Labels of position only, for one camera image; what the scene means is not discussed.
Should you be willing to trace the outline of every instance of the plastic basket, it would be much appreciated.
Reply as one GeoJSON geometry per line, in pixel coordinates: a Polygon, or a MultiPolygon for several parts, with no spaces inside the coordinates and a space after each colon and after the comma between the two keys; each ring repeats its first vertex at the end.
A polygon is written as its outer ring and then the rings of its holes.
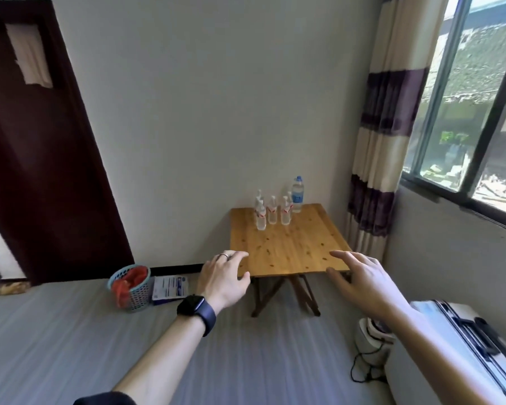
{"type": "MultiPolygon", "coordinates": [[[[127,265],[115,272],[107,282],[107,288],[111,290],[111,287],[115,280],[121,279],[134,267],[142,266],[140,264],[127,265]]],[[[135,312],[142,310],[150,304],[150,267],[145,266],[148,269],[148,275],[146,279],[138,286],[133,287],[129,290],[129,302],[124,307],[129,312],[135,312]]]]}

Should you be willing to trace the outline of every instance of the blue label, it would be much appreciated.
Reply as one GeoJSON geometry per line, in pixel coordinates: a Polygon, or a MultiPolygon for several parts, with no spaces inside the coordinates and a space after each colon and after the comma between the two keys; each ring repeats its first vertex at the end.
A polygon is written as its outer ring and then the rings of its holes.
{"type": "Polygon", "coordinates": [[[299,194],[292,194],[292,202],[293,203],[302,203],[304,201],[304,195],[303,193],[299,194]]]}

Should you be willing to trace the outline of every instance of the suitcase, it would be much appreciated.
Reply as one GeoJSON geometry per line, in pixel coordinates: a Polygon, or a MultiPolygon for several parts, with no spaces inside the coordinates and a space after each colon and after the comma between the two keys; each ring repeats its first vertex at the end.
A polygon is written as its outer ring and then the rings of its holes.
{"type": "MultiPolygon", "coordinates": [[[[434,329],[488,381],[506,395],[506,342],[471,307],[446,301],[415,301],[434,329]]],[[[441,405],[399,341],[385,366],[398,405],[441,405]]]]}

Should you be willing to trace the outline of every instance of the smartwatch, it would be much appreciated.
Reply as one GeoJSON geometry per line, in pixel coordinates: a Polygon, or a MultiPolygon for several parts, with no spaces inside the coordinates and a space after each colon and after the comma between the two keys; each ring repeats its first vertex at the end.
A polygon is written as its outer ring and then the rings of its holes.
{"type": "Polygon", "coordinates": [[[192,294],[187,296],[178,305],[176,313],[188,317],[198,315],[206,326],[206,331],[204,332],[203,337],[206,337],[216,324],[216,313],[202,295],[192,294]]]}

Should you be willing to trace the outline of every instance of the suitcase handle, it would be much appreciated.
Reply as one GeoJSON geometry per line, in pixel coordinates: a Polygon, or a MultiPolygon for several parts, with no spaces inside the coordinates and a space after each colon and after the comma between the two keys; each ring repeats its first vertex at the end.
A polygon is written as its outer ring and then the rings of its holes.
{"type": "Polygon", "coordinates": [[[503,343],[503,341],[500,339],[499,334],[495,331],[495,329],[490,326],[486,320],[480,317],[476,317],[474,319],[474,322],[476,323],[476,326],[483,331],[484,334],[487,335],[487,337],[493,342],[494,345],[496,345],[500,352],[504,354],[506,357],[506,344],[503,343]]]}
{"type": "Polygon", "coordinates": [[[455,323],[459,327],[468,327],[470,328],[475,335],[478,336],[482,345],[477,345],[477,350],[484,356],[487,355],[497,355],[500,354],[499,348],[491,341],[491,339],[487,336],[486,333],[482,331],[482,329],[476,324],[473,320],[465,320],[462,318],[454,318],[455,323]]]}

